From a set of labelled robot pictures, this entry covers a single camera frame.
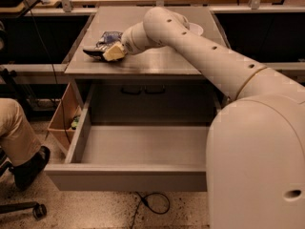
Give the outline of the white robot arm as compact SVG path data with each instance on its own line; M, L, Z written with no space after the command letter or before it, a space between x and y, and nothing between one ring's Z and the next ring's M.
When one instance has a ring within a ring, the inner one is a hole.
M305 90L287 76L190 30L165 8L146 12L106 60L169 46L230 99L206 145L211 229L305 229Z

